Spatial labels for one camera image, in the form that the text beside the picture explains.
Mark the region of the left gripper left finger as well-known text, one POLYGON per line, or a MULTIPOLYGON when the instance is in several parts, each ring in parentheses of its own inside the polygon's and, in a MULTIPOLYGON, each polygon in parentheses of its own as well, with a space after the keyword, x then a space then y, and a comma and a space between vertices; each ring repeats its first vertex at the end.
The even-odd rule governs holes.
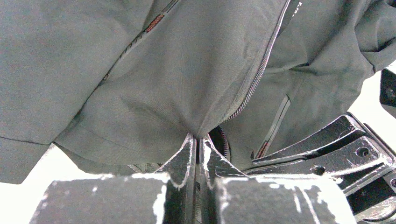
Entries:
POLYGON ((195 222, 196 139, 153 173, 53 181, 32 224, 192 224, 195 222))

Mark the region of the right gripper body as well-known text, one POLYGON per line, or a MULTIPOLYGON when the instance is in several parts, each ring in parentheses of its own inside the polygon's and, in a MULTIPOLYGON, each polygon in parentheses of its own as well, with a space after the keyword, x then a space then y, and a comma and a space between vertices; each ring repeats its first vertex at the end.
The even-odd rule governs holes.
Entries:
POLYGON ((358 224, 394 224, 396 222, 396 153, 368 124, 358 121, 366 136, 379 145, 382 155, 389 155, 391 165, 377 165, 360 171, 367 173, 367 181, 349 195, 347 200, 358 224))

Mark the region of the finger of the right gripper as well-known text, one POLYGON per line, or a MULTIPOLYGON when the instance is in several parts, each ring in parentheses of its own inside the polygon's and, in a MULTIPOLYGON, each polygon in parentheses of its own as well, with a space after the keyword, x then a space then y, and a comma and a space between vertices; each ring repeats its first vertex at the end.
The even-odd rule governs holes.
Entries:
POLYGON ((280 164, 307 160, 340 149, 365 135, 364 128, 353 117, 341 115, 309 137, 275 153, 253 160, 253 164, 280 164))
POLYGON ((280 164, 257 164, 256 167, 245 171, 247 175, 287 174, 287 175, 312 175, 325 177, 335 181, 345 195, 351 195, 360 187, 359 185, 369 179, 367 168, 377 165, 391 165, 389 155, 382 155, 379 145, 367 136, 327 153, 325 155, 307 160, 295 160, 280 164))

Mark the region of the black jacket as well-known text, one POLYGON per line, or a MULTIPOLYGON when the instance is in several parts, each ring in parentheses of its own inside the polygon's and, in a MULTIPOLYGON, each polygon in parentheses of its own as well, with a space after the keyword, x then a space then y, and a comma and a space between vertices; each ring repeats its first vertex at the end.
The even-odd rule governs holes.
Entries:
POLYGON ((22 183, 52 143, 162 163, 218 126, 247 169, 395 59, 393 0, 3 0, 0 180, 22 183))

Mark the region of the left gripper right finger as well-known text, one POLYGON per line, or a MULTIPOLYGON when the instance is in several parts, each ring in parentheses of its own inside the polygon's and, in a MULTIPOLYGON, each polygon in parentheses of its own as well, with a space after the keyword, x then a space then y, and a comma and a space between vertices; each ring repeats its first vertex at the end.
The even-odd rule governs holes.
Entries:
POLYGON ((340 188, 314 175, 248 176, 200 140, 201 215, 204 224, 354 224, 340 188))

